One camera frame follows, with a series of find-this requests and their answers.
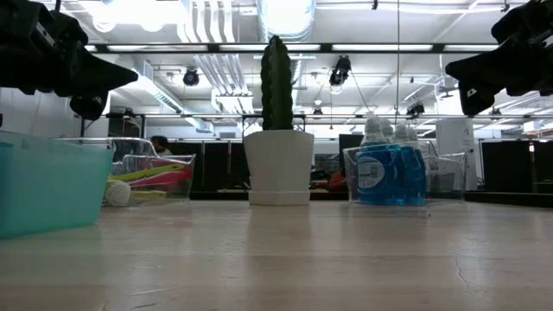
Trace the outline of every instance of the green object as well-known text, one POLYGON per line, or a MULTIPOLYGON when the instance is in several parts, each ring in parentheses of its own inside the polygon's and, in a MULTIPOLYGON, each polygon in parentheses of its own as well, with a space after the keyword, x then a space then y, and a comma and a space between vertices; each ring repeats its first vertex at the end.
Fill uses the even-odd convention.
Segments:
POLYGON ((0 238, 90 225, 113 153, 0 131, 0 238))
POLYGON ((264 130, 293 130, 292 72, 283 41, 274 35, 261 59, 261 91, 264 130))

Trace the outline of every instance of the yellow object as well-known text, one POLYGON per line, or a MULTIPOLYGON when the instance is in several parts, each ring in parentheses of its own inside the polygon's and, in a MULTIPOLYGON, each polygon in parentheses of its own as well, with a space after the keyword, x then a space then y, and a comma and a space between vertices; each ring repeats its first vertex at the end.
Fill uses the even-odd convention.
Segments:
POLYGON ((132 191, 130 197, 133 200, 162 200, 167 197, 165 191, 132 191))
POLYGON ((171 164, 171 165, 166 165, 166 166, 159 167, 159 168, 147 168, 147 169, 143 169, 141 171, 137 171, 137 172, 134 172, 134 173, 123 174, 123 175, 117 175, 117 176, 110 175, 110 179, 114 180, 114 181, 129 182, 129 181, 136 181, 136 180, 139 180, 139 179, 142 179, 142 178, 148 178, 148 177, 156 176, 156 175, 161 174, 161 173, 176 172, 176 171, 180 171, 180 170, 183 170, 183 169, 184 169, 184 165, 182 165, 182 164, 171 164))

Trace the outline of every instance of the teal plastic bin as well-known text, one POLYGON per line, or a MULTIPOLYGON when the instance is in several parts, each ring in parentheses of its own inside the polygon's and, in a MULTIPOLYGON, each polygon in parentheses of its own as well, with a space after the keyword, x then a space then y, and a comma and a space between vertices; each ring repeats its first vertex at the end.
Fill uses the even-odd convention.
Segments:
POLYGON ((108 149, 0 131, 0 238, 98 220, 108 149))

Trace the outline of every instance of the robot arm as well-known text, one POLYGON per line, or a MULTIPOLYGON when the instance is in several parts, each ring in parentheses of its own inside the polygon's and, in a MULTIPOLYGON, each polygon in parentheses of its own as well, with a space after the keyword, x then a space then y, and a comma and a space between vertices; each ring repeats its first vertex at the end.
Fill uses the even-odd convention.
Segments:
POLYGON ((545 44, 553 35, 552 14, 550 0, 530 0, 493 26, 498 48, 446 66, 446 73, 459 80, 463 113, 475 115, 491 107, 493 96, 504 88, 510 96, 553 93, 553 53, 545 44))
POLYGON ((26 94, 55 92, 73 97, 86 119, 100 117, 110 90, 136 81, 131 70, 90 54, 79 22, 42 3, 0 2, 0 86, 26 94))

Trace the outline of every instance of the person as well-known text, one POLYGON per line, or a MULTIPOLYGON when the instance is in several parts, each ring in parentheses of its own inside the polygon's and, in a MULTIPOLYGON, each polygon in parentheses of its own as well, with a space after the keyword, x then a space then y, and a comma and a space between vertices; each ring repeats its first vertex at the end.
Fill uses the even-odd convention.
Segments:
POLYGON ((165 136, 153 136, 150 138, 158 156, 172 156, 171 150, 167 149, 168 140, 165 136))

